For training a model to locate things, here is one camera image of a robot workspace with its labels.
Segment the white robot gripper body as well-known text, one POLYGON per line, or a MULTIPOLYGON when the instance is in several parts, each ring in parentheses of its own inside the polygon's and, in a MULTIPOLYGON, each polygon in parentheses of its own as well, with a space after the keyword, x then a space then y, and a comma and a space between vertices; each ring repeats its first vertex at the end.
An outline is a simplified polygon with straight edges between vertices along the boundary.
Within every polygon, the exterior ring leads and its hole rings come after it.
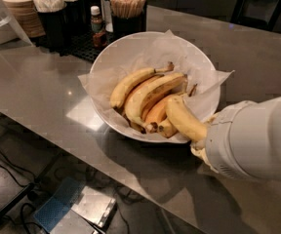
POLYGON ((208 129, 205 149, 212 169, 219 174, 236 179, 260 179, 260 105, 247 100, 221 111, 208 129))

